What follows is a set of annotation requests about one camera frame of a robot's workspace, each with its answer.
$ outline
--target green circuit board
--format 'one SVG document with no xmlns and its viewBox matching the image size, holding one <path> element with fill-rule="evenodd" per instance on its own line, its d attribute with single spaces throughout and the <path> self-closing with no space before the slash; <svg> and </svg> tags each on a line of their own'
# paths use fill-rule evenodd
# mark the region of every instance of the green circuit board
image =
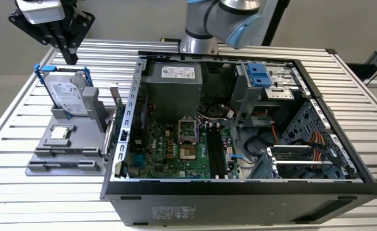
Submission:
<svg viewBox="0 0 377 231">
<path fill-rule="evenodd" d="M 144 167 L 140 168 L 139 178 L 186 178 L 211 179 L 210 158 L 207 153 L 206 127 L 199 128 L 199 142 L 196 145 L 179 144 L 179 127 L 176 124 L 152 122 L 148 130 L 148 146 L 144 155 Z M 231 139 L 230 129 L 222 129 L 222 144 Z M 236 163 L 232 171 L 227 173 L 228 178 L 239 178 Z"/>
</svg>

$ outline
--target hard drive label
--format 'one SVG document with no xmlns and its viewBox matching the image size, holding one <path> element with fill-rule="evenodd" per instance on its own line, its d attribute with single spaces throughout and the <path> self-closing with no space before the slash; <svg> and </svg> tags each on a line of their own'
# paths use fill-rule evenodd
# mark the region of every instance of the hard drive label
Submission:
<svg viewBox="0 0 377 231">
<path fill-rule="evenodd" d="M 51 85 L 63 109 L 74 115 L 86 114 L 86 103 L 78 86 L 66 82 L 51 82 Z"/>
</svg>

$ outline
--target slotted metal table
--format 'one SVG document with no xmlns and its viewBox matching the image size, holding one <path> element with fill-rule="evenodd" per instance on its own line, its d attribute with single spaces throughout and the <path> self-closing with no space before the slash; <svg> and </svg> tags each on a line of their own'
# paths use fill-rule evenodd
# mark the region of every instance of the slotted metal table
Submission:
<svg viewBox="0 0 377 231">
<path fill-rule="evenodd" d="M 87 39 L 79 48 L 79 66 L 92 71 L 100 100 L 115 105 L 110 86 L 116 83 L 127 101 L 138 51 L 178 52 L 174 42 Z M 222 55 L 300 59 L 324 95 L 339 123 L 377 179 L 377 99 L 342 58 L 324 49 L 220 45 Z M 68 67 L 59 52 L 42 64 Z M 52 101 L 35 75 L 0 119 L 0 230 L 119 230 L 124 224 L 110 202 L 102 202 L 103 177 L 27 177 L 31 160 L 51 120 Z M 295 230 L 366 231 L 377 229 L 377 199 L 322 225 L 147 227 L 151 230 Z"/>
</svg>

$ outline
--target blue latch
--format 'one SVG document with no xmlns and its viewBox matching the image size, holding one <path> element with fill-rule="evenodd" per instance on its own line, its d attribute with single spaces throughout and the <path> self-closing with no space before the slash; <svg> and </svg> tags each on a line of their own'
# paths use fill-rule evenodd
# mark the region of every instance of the blue latch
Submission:
<svg viewBox="0 0 377 231">
<path fill-rule="evenodd" d="M 255 87 L 268 88 L 272 86 L 272 80 L 264 64 L 247 64 L 247 73 Z"/>
<path fill-rule="evenodd" d="M 46 66 L 42 67 L 40 70 L 44 71 L 44 72 L 54 72 L 54 71 L 58 70 L 58 67 L 56 66 L 51 66 L 51 65 L 46 65 Z"/>
</svg>

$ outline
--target case label sticker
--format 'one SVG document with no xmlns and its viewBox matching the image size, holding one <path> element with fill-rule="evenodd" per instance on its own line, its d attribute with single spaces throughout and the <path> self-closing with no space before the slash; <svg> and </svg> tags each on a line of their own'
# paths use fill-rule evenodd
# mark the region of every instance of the case label sticker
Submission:
<svg viewBox="0 0 377 231">
<path fill-rule="evenodd" d="M 78 86 L 66 82 L 51 82 L 51 86 L 63 109 L 74 115 L 87 114 L 86 103 L 80 97 Z"/>
<path fill-rule="evenodd" d="M 163 78 L 196 78 L 195 67 L 164 66 L 162 68 Z"/>
<path fill-rule="evenodd" d="M 152 206 L 154 219 L 194 219 L 196 206 Z"/>
</svg>

